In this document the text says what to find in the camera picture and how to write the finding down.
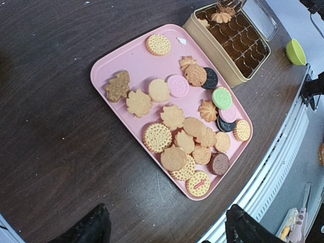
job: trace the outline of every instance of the chocolate cookie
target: chocolate cookie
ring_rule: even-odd
[[[235,129],[236,123],[226,123],[220,116],[217,118],[217,128],[224,133],[229,133]]]
[[[213,71],[211,68],[204,67],[204,69],[206,70],[206,73],[207,73],[207,80],[206,80],[206,83],[204,83],[202,87],[206,90],[212,90],[212,89],[216,88],[216,86],[218,84],[218,76],[215,73],[215,71]]]
[[[229,159],[224,153],[215,153],[207,165],[208,170],[216,175],[223,176],[229,168]]]

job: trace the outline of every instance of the white surface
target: white surface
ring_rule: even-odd
[[[310,21],[309,11],[299,0],[266,0],[286,28],[291,38],[295,38],[306,54],[307,63],[310,63],[317,76],[324,71],[324,39]],[[313,15],[313,20],[324,32],[324,21],[319,14]]]

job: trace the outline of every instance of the green cup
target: green cup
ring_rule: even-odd
[[[306,56],[303,48],[296,39],[292,39],[286,47],[288,59],[296,66],[306,65]]]

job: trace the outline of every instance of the round cookie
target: round cookie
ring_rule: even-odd
[[[221,117],[218,117],[217,119],[217,127],[222,132],[229,133],[234,130],[235,126],[236,126],[236,122],[226,123],[225,121],[223,121]]]
[[[168,78],[171,95],[175,98],[183,98],[189,92],[188,81],[181,75],[172,75]]]
[[[155,56],[167,55],[171,50],[171,43],[168,38],[161,34],[153,34],[146,40],[147,50]]]
[[[168,171],[178,171],[186,165],[186,162],[185,152],[175,145],[166,148],[161,154],[161,164]]]
[[[189,65],[184,72],[184,76],[189,84],[194,87],[202,86],[207,80],[206,70],[197,64]]]
[[[211,160],[212,152],[210,148],[201,147],[196,145],[193,152],[192,157],[196,161],[198,165],[207,165],[208,162]]]
[[[205,195],[211,186],[209,176],[204,171],[196,171],[193,176],[186,181],[186,188],[190,195],[201,197]]]
[[[218,113],[226,123],[234,123],[236,121],[236,111],[234,106],[231,106],[228,110],[219,109]]]
[[[145,130],[143,142],[151,152],[162,153],[172,143],[172,134],[165,125],[154,123]]]
[[[234,129],[234,137],[241,142],[245,142],[250,138],[251,127],[246,120],[239,120],[236,122],[236,127]]]
[[[216,176],[223,176],[229,168],[229,159],[224,153],[215,153],[207,165],[210,173]]]
[[[216,133],[216,144],[214,148],[217,151],[221,153],[225,153],[226,151],[229,150],[230,145],[231,145],[231,140],[226,133],[223,132]]]
[[[183,129],[187,134],[195,138],[202,137],[206,134],[205,125],[194,117],[188,117],[184,120]]]
[[[187,154],[186,165],[178,171],[170,171],[170,175],[176,180],[186,181],[192,177],[195,169],[196,169],[196,164],[193,157]]]
[[[206,90],[213,90],[218,84],[218,76],[215,71],[209,67],[204,67],[204,70],[206,70],[207,73],[207,80],[202,87]]]
[[[228,110],[233,103],[232,96],[225,87],[215,89],[212,98],[214,104],[222,110]]]

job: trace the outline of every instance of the wooden table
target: wooden table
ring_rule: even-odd
[[[158,26],[183,25],[211,2],[0,5],[0,213],[27,242],[58,236],[100,202],[111,213],[112,242],[195,242],[231,205],[272,143],[306,70],[287,60],[290,37],[277,19],[270,58],[234,89],[253,122],[253,139],[203,201],[177,189],[90,82],[100,57]]]

